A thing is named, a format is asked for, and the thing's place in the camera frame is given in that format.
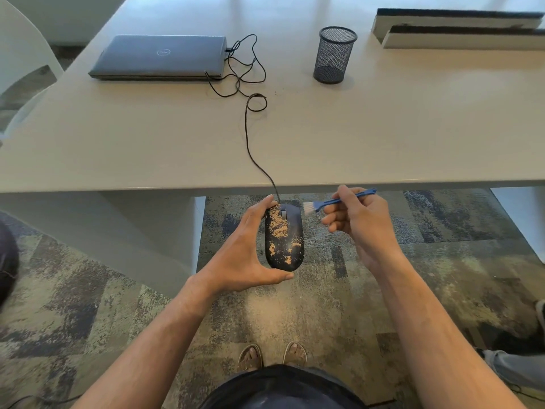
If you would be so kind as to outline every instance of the left hand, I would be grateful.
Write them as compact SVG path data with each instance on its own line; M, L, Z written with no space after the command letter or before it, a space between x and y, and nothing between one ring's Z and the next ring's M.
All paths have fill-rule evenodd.
M293 273L263 267L257 259L255 238L265 211L278 204L273 198L269 195L249 207L235 231L197 273L207 277L215 293L243 291L293 278Z

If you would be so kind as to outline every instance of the laptop lid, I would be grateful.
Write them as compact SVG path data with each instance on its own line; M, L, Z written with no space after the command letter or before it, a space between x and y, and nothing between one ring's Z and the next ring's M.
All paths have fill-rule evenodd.
M89 72L95 78L218 78L224 36L118 35Z

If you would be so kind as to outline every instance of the forearm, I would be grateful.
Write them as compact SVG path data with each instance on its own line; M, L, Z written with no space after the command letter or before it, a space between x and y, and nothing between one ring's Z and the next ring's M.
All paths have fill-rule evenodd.
M75 408L161 407L185 352L215 295L205 275L180 293L85 392Z
M462 336L401 253L373 271L427 409L524 408Z

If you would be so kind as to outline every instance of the computer mouse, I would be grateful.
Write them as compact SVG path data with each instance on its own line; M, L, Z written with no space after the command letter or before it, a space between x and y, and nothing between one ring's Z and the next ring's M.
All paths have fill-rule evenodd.
M272 268L295 271L305 258L301 210L279 204L265 213L265 256Z

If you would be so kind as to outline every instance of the sandal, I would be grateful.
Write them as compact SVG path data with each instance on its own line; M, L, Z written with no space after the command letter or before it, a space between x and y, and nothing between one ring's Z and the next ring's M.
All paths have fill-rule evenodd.
M257 353L256 357L253 357L249 360L243 360L246 355L250 352L250 347L253 347L255 352ZM251 344L246 347L244 347L244 350L240 353L238 365L236 366L236 371L242 372L242 371L248 371L250 369L257 370L261 369L263 367L263 358L261 356L261 349L256 344Z
M295 353L291 352L290 349L292 345L297 345L298 349L303 350L304 356L299 357ZM300 368L305 367L307 364L307 355L306 355L305 348L296 341L289 342L288 345L286 346L286 351L284 352L284 359L282 361L282 364L289 364L291 366L298 366Z

